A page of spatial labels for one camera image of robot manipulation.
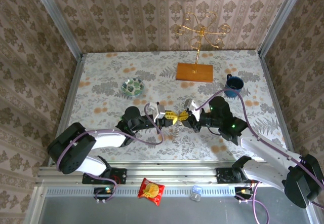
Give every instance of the wallpaper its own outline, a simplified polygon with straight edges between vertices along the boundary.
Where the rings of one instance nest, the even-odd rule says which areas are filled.
[[[178,36],[183,14],[195,13],[207,26],[205,12],[218,14],[211,26],[228,24],[221,49],[256,49],[263,41],[283,0],[55,0],[83,53],[112,51],[189,50],[196,33]],[[196,27],[195,19],[186,22]],[[203,43],[203,50],[212,47]]]
[[[40,0],[0,0],[0,223],[22,223],[75,60]]]
[[[324,0],[297,0],[265,59],[295,151],[324,169]]]

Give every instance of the table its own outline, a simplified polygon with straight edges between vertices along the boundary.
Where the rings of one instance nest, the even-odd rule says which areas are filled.
[[[200,105],[223,89],[226,75],[231,73],[241,77],[245,83],[241,95],[251,125],[286,148],[256,51],[201,51],[199,63],[214,67],[213,83],[175,80],[177,63],[194,63],[195,56],[195,51],[87,54],[69,124],[80,122],[87,129],[113,128],[128,106],[137,106],[144,115],[144,105],[150,101],[159,101],[166,110],[179,112],[183,110],[186,99],[192,98]],[[127,97],[121,92],[120,87],[128,78],[143,80],[145,90],[138,97]],[[225,99],[233,115],[243,119],[239,99]],[[163,128],[163,133],[166,140],[161,145],[132,142],[127,147],[96,149],[90,155],[101,155],[107,161],[235,161],[243,155],[262,160],[252,152],[211,134],[207,128],[194,133],[177,124]],[[150,142],[160,140],[155,129],[141,131],[137,137]]]

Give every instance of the gold jewelry stand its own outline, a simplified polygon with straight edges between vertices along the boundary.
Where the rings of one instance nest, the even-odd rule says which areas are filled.
[[[228,34],[231,31],[231,28],[228,25],[221,25],[219,26],[219,29],[222,30],[223,32],[209,32],[208,28],[216,21],[217,15],[214,12],[206,12],[205,17],[209,18],[212,15],[214,18],[212,19],[211,23],[209,26],[205,27],[201,24],[199,24],[197,16],[194,13],[185,13],[183,18],[185,20],[190,21],[191,17],[190,15],[193,15],[196,19],[197,25],[199,27],[199,30],[191,29],[185,25],[179,25],[176,28],[176,33],[178,35],[183,35],[185,33],[184,29],[191,30],[197,33],[197,36],[189,40],[189,46],[197,49],[197,57],[196,57],[196,63],[191,64],[191,63],[178,63],[178,69],[177,69],[177,76],[176,79],[180,81],[196,81],[196,82],[207,82],[207,83],[212,83],[213,82],[213,66],[212,65],[207,65],[207,64],[198,64],[198,59],[199,59],[199,53],[201,49],[201,41],[203,38],[207,41],[208,44],[210,44],[214,48],[219,48],[217,45],[218,42],[223,42],[221,39],[216,39],[215,40],[215,45],[212,44],[206,37],[208,34],[212,35],[220,35],[220,34]],[[197,39],[197,41],[192,45],[191,41],[193,39]]]

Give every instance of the blue mug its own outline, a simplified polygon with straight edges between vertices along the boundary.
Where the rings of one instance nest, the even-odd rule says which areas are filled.
[[[241,78],[232,76],[230,73],[227,75],[225,89],[233,89],[239,93],[242,90],[243,86],[244,82]],[[237,97],[237,94],[232,91],[224,91],[224,93],[230,98]]]

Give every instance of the ceramic bowl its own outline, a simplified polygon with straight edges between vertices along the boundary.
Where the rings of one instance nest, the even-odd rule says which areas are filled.
[[[144,83],[138,78],[130,78],[121,86],[121,91],[127,96],[138,96],[143,90]]]

